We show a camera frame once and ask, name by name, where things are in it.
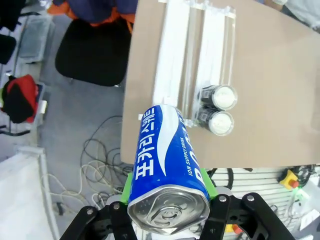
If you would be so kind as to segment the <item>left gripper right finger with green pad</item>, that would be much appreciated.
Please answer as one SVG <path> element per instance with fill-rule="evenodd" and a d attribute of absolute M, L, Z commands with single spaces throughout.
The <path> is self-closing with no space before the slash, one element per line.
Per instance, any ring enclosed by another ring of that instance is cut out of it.
<path fill-rule="evenodd" d="M 210 196 L 210 213 L 201 240 L 222 240 L 227 225 L 237 225 L 250 240 L 293 240 L 294 237 L 265 200 L 255 192 L 241 199 L 218 194 L 205 169 L 200 170 Z"/>

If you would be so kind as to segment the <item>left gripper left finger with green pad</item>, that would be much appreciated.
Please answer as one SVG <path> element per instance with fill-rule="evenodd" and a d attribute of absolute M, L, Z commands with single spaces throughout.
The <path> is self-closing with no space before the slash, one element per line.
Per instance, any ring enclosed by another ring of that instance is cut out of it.
<path fill-rule="evenodd" d="M 116 240 L 136 240 L 132 220 L 127 213 L 133 174 L 129 173 L 119 201 L 98 210 L 83 207 L 60 237 L 62 240 L 105 240 L 113 234 Z"/>

